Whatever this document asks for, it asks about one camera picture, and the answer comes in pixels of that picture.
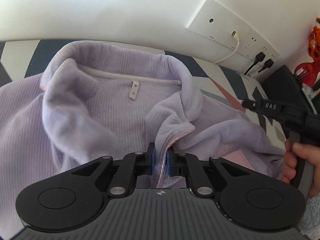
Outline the person's right hand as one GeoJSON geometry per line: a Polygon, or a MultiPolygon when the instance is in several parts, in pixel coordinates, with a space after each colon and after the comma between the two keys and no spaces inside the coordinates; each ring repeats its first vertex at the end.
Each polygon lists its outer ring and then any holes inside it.
{"type": "Polygon", "coordinates": [[[300,144],[300,143],[291,143],[290,139],[287,139],[285,142],[285,154],[284,154],[284,166],[283,166],[283,178],[282,181],[289,183],[296,175],[296,166],[297,166],[297,157],[307,160],[314,167],[314,176],[313,182],[309,192],[309,198],[313,198],[319,194],[320,190],[320,174],[319,174],[319,147],[300,144]]]}

